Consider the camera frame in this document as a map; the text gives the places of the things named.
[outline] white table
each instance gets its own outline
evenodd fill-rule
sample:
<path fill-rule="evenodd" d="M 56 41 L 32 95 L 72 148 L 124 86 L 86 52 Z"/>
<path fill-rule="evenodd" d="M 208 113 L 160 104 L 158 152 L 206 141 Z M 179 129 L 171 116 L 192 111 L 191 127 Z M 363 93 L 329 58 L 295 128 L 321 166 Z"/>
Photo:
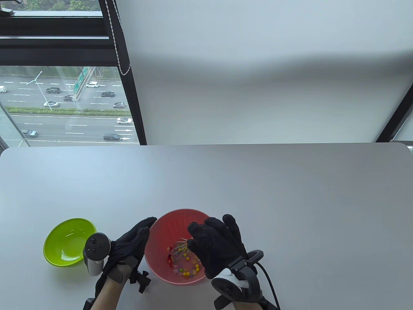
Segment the white table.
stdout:
<path fill-rule="evenodd" d="M 233 214 L 247 249 L 265 252 L 282 310 L 412 309 L 413 158 L 401 144 L 11 148 L 0 173 L 1 309 L 75 310 L 93 296 L 83 263 L 43 258 L 58 223 L 84 217 L 116 239 L 177 208 Z M 214 308 L 208 280 L 150 277 L 143 295 L 126 286 L 119 310 Z"/>

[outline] forearm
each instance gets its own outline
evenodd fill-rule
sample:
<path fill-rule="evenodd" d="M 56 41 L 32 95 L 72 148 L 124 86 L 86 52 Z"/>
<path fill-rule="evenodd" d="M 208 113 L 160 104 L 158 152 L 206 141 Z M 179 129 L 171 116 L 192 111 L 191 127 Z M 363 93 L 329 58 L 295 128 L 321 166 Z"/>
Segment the forearm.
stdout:
<path fill-rule="evenodd" d="M 91 310 L 115 310 L 127 280 L 126 278 L 123 283 L 119 284 L 107 278 Z"/>
<path fill-rule="evenodd" d="M 262 310 L 257 303 L 236 303 L 233 302 L 235 310 Z"/>

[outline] black cable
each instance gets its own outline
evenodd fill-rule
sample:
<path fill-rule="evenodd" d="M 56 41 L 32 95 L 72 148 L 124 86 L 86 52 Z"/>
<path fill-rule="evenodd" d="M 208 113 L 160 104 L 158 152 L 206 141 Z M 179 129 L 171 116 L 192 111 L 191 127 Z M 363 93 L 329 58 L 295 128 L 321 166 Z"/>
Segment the black cable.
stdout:
<path fill-rule="evenodd" d="M 265 276 L 267 277 L 268 283 L 270 284 L 270 287 L 271 287 L 271 291 L 273 292 L 275 304 L 277 305 L 278 310 L 281 310 L 280 304 L 278 303 L 277 295 L 275 294 L 275 290 L 274 290 L 273 284 L 271 283 L 270 276 L 268 275 L 267 271 L 264 269 L 264 267 L 262 267 L 262 265 L 261 265 L 259 262 L 256 262 L 256 264 L 262 269 L 262 271 L 264 272 Z"/>

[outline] street lamp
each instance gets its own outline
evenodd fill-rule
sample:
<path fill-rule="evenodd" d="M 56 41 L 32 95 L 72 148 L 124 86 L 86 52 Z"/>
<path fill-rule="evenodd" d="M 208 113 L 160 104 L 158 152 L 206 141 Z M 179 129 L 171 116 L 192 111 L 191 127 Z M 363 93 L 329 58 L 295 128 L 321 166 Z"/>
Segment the street lamp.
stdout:
<path fill-rule="evenodd" d="M 45 94 L 43 94 L 43 91 L 42 91 L 42 89 L 40 88 L 40 85 L 39 85 L 39 83 L 37 83 L 37 78 L 41 75 L 43 73 L 43 71 L 40 71 L 40 73 L 34 78 L 34 80 L 32 80 L 32 81 L 30 81 L 30 82 L 28 82 L 28 83 L 26 83 L 26 85 L 29 85 L 31 82 L 36 82 L 36 84 L 37 84 L 37 87 L 39 88 L 39 90 L 40 90 L 40 92 L 42 93 L 42 95 L 43 95 L 43 98 L 45 99 L 45 102 L 49 102 L 47 99 L 46 99 L 46 96 L 45 96 Z"/>

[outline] person's left hand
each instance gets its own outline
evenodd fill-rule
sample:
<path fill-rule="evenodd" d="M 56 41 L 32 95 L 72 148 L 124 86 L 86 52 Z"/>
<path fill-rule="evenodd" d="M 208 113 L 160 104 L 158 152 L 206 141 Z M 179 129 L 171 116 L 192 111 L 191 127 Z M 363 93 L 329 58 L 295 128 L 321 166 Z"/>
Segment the person's left hand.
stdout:
<path fill-rule="evenodd" d="M 111 242 L 111 249 L 106 265 L 103 267 L 102 275 L 96 283 L 95 297 L 97 297 L 102 290 L 110 270 L 118 265 L 128 256 L 133 256 L 138 261 L 138 264 L 130 271 L 127 267 L 118 268 L 119 271 L 129 277 L 130 273 L 137 272 L 138 266 L 143 259 L 145 253 L 145 246 L 149 238 L 149 230 L 156 222 L 156 217 L 149 217 L 137 223 L 130 231 L 125 233 L 116 241 Z"/>

